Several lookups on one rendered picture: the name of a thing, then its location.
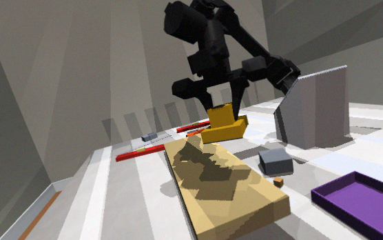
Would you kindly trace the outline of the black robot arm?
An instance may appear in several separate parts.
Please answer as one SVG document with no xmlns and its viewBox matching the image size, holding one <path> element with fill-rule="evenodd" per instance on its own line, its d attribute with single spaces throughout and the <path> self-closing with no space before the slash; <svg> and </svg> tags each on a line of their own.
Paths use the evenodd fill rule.
<svg viewBox="0 0 383 240">
<path fill-rule="evenodd" d="M 216 14 L 215 7 L 218 8 Z M 187 43 L 194 45 L 198 42 L 198 49 L 214 41 L 211 48 L 199 50 L 187 57 L 192 74 L 197 73 L 198 77 L 202 77 L 202 71 L 219 65 L 220 68 L 227 68 L 225 58 L 229 57 L 229 51 L 225 34 L 231 35 L 251 56 L 265 58 L 267 79 L 286 95 L 301 71 L 290 60 L 270 54 L 263 48 L 240 26 L 234 11 L 223 0 L 193 0 L 190 6 L 182 1 L 169 2 L 164 10 L 163 30 Z"/>
</svg>

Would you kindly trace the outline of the purple shallow tray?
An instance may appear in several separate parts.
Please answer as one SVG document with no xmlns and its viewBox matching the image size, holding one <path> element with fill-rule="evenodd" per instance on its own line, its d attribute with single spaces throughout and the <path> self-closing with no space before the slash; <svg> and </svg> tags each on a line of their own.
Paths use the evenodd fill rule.
<svg viewBox="0 0 383 240">
<path fill-rule="evenodd" d="M 311 201 L 370 240 L 383 240 L 383 182 L 353 171 L 311 190 Z"/>
</svg>

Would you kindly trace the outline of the small orange cube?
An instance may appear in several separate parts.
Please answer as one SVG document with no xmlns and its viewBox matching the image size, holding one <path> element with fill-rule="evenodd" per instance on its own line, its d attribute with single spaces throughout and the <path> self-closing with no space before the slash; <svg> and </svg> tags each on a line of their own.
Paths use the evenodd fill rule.
<svg viewBox="0 0 383 240">
<path fill-rule="evenodd" d="M 278 188 L 281 188 L 283 186 L 283 179 L 280 178 L 280 177 L 276 177 L 274 180 L 273 180 L 273 183 L 276 187 Z"/>
</svg>

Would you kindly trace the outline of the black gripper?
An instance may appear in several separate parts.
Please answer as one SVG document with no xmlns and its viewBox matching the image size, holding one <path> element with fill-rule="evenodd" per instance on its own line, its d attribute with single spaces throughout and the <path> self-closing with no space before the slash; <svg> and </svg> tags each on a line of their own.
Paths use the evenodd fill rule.
<svg viewBox="0 0 383 240">
<path fill-rule="evenodd" d="M 207 92 L 207 88 L 230 82 L 234 119 L 238 120 L 242 96 L 245 88 L 250 86 L 248 80 L 254 82 L 266 79 L 267 66 L 265 58 L 258 56 L 242 61 L 242 68 L 231 71 L 229 57 L 225 60 L 227 68 L 220 68 L 219 65 L 204 70 L 201 74 L 203 79 L 199 81 L 192 81 L 190 78 L 175 81 L 172 85 L 172 94 L 181 99 L 196 97 L 207 112 L 208 109 L 213 108 L 211 94 Z"/>
</svg>

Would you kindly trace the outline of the tan wooden floor panel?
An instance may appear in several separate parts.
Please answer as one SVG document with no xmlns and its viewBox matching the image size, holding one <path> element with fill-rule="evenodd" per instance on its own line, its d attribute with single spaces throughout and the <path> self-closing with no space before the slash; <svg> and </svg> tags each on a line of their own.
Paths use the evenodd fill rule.
<svg viewBox="0 0 383 240">
<path fill-rule="evenodd" d="M 164 147 L 197 240 L 234 240 L 291 215 L 289 195 L 200 133 Z"/>
</svg>

